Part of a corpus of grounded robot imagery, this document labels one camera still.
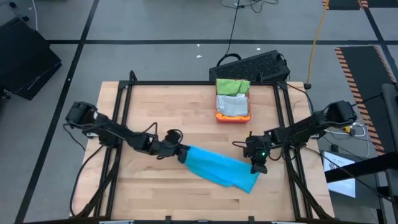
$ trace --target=blue towel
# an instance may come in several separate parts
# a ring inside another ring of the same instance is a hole
[[[236,186],[249,194],[259,176],[258,172],[250,174],[250,164],[196,146],[190,146],[185,165],[204,179],[224,187]]]

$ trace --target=white paper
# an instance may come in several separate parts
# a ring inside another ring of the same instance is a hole
[[[324,152],[323,155],[340,167],[355,163],[354,161],[342,158],[340,156],[336,156],[329,152]],[[323,170],[326,172],[332,169],[337,169],[337,166],[329,162],[327,159],[323,158]],[[328,184],[328,188],[333,192],[337,192],[355,198],[355,179],[347,179],[347,180],[332,182]]]

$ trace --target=gray floor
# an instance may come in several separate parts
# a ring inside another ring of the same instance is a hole
[[[32,7],[30,1],[19,2],[33,17],[33,10],[28,9]],[[46,39],[78,40],[93,0],[35,2],[39,32]],[[1,14],[3,8],[0,7],[0,19],[6,15]],[[395,22],[398,9],[371,9],[371,12],[383,37],[398,40],[398,24]],[[280,0],[275,6],[265,4],[260,14],[249,8],[243,9],[238,12],[234,38],[311,40],[321,14],[321,1],[312,0]],[[228,39],[233,17],[234,10],[220,6],[216,0],[100,0],[88,39]],[[33,27],[34,22],[30,21],[29,25]],[[376,36],[364,11],[328,11],[320,39],[376,40]],[[337,100],[353,102],[335,47],[338,46],[319,45],[315,52],[313,88],[308,92],[315,109]],[[0,169],[3,170],[0,173],[3,180],[0,184],[0,223],[12,223],[15,219],[76,45],[52,45],[51,48],[63,61],[61,69],[32,101],[13,96],[3,103],[0,112]],[[101,82],[127,79],[131,69],[140,80],[207,80],[208,69],[215,66],[226,48],[225,44],[85,45],[25,221],[66,218],[69,214],[69,196],[83,159],[81,149],[62,130],[63,118],[74,101],[95,104]],[[230,52],[248,57],[274,49],[288,60],[291,80],[305,81],[311,45],[232,45]],[[398,60],[398,46],[389,46],[389,50]],[[78,132],[74,134],[80,142],[86,142]],[[364,141],[327,138],[359,156],[367,154]],[[329,143],[319,143],[321,149],[329,148]],[[376,156],[373,147],[370,156]],[[332,201],[336,216],[342,220],[377,222],[374,210],[347,207],[344,199],[334,196]]]

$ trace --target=wooden tabletop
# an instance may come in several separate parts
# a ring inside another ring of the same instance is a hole
[[[290,84],[303,89],[302,83]],[[98,97],[99,112],[110,118],[117,87],[118,82],[103,82]],[[279,126],[272,87],[251,86],[252,120],[247,124],[218,124],[215,94],[215,86],[206,85],[133,86],[127,126],[133,131],[143,131],[156,121],[160,139],[167,130],[180,129],[184,133],[183,144],[196,145],[250,163],[248,158],[243,158],[242,149],[231,142],[245,140],[249,131],[262,135],[263,131]],[[288,125],[282,91],[280,96]],[[289,88],[289,96],[296,122],[310,115],[303,93]],[[98,147],[98,140],[90,139],[85,159]],[[308,147],[318,150],[315,140],[310,140]],[[98,188],[104,152],[105,149],[92,158],[81,173],[73,201],[75,213],[82,210]],[[271,156],[277,157],[279,152],[280,149],[274,149]],[[333,216],[319,155],[308,150],[301,150],[301,154],[309,191]],[[125,143],[111,217],[119,220],[164,220],[166,215],[171,215],[173,220],[247,220],[248,216],[254,216],[257,221],[294,220],[283,159],[277,162],[268,159],[266,166],[268,174],[260,174],[252,192],[247,194],[236,187],[225,188],[192,174],[176,157],[159,161],[155,156],[136,152]],[[305,217],[298,188],[297,193],[301,216]],[[102,206],[101,214],[104,214],[104,209]]]

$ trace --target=gray cloth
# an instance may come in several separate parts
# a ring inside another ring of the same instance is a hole
[[[248,98],[217,95],[217,110],[225,116],[249,115]]]

